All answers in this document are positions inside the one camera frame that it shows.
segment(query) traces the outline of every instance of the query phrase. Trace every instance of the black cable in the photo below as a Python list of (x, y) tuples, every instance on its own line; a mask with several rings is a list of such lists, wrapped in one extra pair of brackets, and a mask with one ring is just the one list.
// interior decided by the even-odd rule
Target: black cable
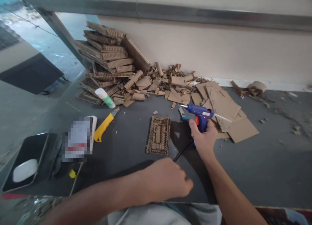
[[(3, 9), (5, 9), (5, 10), (7, 10), (7, 11), (9, 11), (9, 12), (11, 12), (12, 14), (15, 14), (14, 12), (12, 12), (11, 10), (8, 10), (7, 8), (5, 8), (5, 7), (3, 7), (3, 6), (1, 6)], [(51, 35), (54, 35), (53, 33), (51, 33), (51, 32), (48, 32), (47, 30), (45, 30), (45, 29), (43, 29), (43, 28), (41, 28), (41, 27), (39, 27), (38, 25), (36, 25), (36, 24), (33, 24), (32, 22), (30, 22), (32, 25), (34, 25), (34, 26), (36, 26), (37, 28), (40, 28), (40, 29), (42, 29), (42, 30), (44, 30), (45, 32), (47, 32), (47, 33), (50, 33)]]
[(188, 143), (188, 145), (187, 145), (184, 149), (182, 149), (181, 152), (179, 152), (179, 153), (176, 155), (176, 157), (174, 158), (173, 162), (176, 162), (176, 161), (179, 159), (179, 157), (184, 153), (184, 151), (185, 151), (191, 144), (193, 144), (193, 141), (191, 141), (190, 143)]

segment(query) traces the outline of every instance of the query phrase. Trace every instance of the person's right hand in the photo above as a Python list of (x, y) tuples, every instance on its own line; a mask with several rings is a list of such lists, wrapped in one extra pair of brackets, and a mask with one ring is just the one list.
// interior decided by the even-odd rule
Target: person's right hand
[(175, 197), (185, 197), (193, 188), (191, 179), (171, 158), (154, 162), (138, 171), (144, 204), (161, 202)]
[(215, 128), (213, 122), (208, 119), (206, 132), (201, 133), (194, 120), (189, 121), (189, 126), (192, 130), (192, 137), (196, 149), (202, 159), (209, 159), (214, 157), (214, 145), (218, 136), (218, 131)]

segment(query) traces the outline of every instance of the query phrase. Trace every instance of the white mouse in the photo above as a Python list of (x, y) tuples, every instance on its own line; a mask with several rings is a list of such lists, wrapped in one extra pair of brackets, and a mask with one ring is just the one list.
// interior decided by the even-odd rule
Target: white mouse
[(17, 166), (13, 171), (13, 182), (18, 183), (35, 174), (38, 170), (38, 161), (30, 159)]

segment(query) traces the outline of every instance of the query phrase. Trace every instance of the person's left hand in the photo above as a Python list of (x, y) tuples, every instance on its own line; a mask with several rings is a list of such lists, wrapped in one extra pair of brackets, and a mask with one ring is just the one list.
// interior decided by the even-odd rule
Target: person's left hand
[(185, 197), (193, 188), (192, 180), (171, 158), (158, 160), (138, 173), (146, 203)]

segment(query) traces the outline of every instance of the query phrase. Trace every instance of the gray tabletop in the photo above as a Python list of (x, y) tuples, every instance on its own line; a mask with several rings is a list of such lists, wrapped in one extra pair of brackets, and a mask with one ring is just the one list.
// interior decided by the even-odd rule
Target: gray tabletop
[[(61, 136), (69, 130), (75, 117), (95, 115), (97, 124), (112, 111), (107, 106), (93, 105), (75, 98), (81, 88), (73, 83), (63, 94), (59, 103), (42, 120), (37, 133), (49, 131)], [(250, 98), (240, 99), (231, 88), (226, 88), (231, 97), (242, 107), (249, 120), (260, 134), (239, 143), (217, 140), (214, 152), (225, 171), (253, 205), (292, 208), (312, 208), (312, 145), (304, 135), (291, 133), (293, 121), (278, 115), (273, 109)], [(294, 101), (284, 92), (267, 91), (277, 101), (273, 106), (283, 107), (293, 116), (305, 121), (311, 117), (312, 94), (298, 93)], [(146, 154), (149, 122), (153, 111), (159, 117), (171, 118), (169, 156), (174, 159), (189, 139), (180, 122), (178, 106), (171, 110), (172, 102), (164, 97), (151, 95), (145, 101), (136, 101), (128, 108), (120, 106), (120, 112), (102, 136), (102, 143), (95, 143), (93, 155), (83, 165), (75, 186), (75, 192), (89, 185), (143, 169), (164, 155)], [(262, 124), (259, 120), (267, 118)], [(77, 164), (66, 164), (59, 175), (48, 180), (55, 155), (55, 144), (48, 147), (44, 163), (35, 182), (11, 193), (33, 195), (68, 196), (73, 179), (68, 176)], [(13, 164), (12, 159), (0, 173), (0, 179)], [(195, 148), (189, 148), (177, 161), (187, 176), (194, 182), (194, 188), (185, 198), (174, 202), (210, 203), (216, 199), (209, 175)]]

